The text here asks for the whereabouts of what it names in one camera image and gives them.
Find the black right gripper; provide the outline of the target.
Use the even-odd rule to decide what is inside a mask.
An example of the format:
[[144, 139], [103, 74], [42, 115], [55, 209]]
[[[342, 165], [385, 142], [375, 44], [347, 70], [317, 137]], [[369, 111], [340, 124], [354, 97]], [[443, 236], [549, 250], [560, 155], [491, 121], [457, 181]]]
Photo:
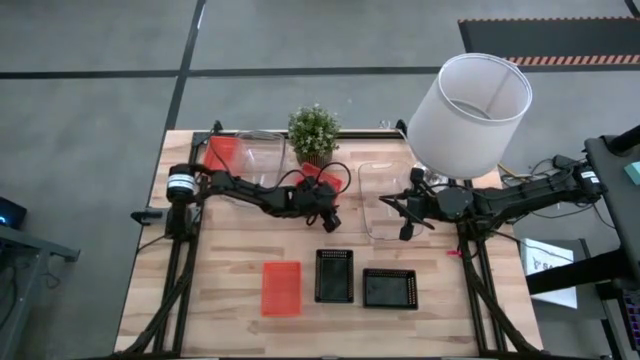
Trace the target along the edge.
[[422, 226], [434, 230], [435, 227], [426, 222], [425, 211], [429, 203], [435, 197], [435, 192], [424, 179], [425, 171], [421, 168], [412, 168], [409, 175], [411, 187], [406, 189], [403, 194], [381, 195], [379, 200], [391, 204], [398, 212], [400, 217], [405, 218], [405, 224], [400, 229], [399, 238], [403, 241], [409, 241], [414, 234], [414, 224], [419, 223]]

